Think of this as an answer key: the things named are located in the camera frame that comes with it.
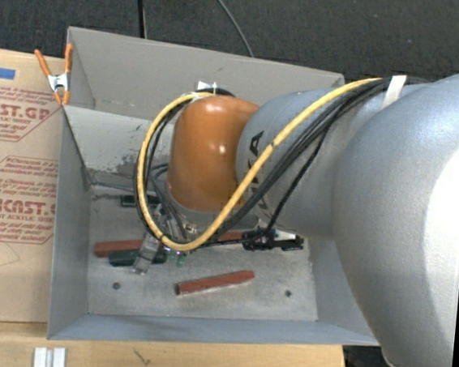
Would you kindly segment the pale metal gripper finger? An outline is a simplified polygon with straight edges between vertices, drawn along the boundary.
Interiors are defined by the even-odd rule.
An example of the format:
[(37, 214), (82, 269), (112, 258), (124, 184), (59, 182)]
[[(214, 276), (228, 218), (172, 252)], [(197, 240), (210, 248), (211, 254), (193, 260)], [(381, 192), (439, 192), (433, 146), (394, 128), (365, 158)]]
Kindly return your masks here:
[(145, 253), (144, 253), (144, 268), (143, 273), (148, 272), (155, 256), (159, 252), (161, 243), (156, 238), (146, 238)]
[(143, 275), (148, 271), (151, 245), (150, 238), (145, 238), (132, 267), (134, 273)]

